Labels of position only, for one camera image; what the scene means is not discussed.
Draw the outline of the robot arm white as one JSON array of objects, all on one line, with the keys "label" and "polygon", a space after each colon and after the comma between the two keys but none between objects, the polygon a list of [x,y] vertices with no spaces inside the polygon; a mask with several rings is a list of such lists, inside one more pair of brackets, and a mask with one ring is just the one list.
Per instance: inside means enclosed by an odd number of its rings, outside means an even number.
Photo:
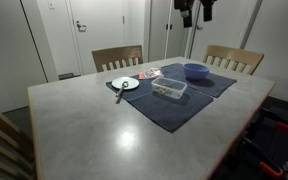
[{"label": "robot arm white", "polygon": [[[213,4],[217,0],[199,0],[203,5],[203,20],[205,22],[212,20]],[[192,7],[195,0],[174,0],[174,8],[180,11],[183,18],[183,27],[189,28],[192,26]]]}]

